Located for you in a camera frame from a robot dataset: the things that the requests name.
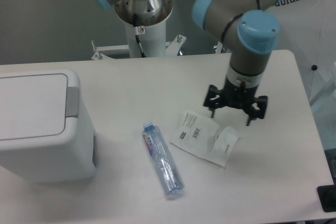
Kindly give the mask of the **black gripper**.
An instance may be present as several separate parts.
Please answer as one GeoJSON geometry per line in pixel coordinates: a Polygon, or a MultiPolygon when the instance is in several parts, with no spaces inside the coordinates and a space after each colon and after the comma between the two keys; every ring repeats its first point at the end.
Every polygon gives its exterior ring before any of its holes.
{"type": "Polygon", "coordinates": [[[216,109],[225,106],[242,109],[248,115],[246,125],[249,126],[251,121],[264,119],[266,114],[268,96],[255,97],[258,87],[236,86],[226,78],[223,90],[213,84],[208,87],[203,106],[211,111],[211,118],[214,118],[216,109]]]}

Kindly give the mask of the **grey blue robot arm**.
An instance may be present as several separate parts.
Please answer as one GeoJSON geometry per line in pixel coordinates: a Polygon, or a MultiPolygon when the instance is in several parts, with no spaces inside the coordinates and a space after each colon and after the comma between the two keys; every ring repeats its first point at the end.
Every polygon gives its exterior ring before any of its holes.
{"type": "MultiPolygon", "coordinates": [[[[95,0],[113,7],[129,27],[128,45],[133,58],[165,55],[165,32],[155,36],[150,29],[164,23],[172,12],[172,0],[95,0]]],[[[280,25],[267,9],[280,0],[196,0],[192,19],[232,55],[222,89],[210,85],[204,106],[210,111],[230,107],[243,110],[248,120],[263,119],[267,96],[255,95],[280,25]]]]}

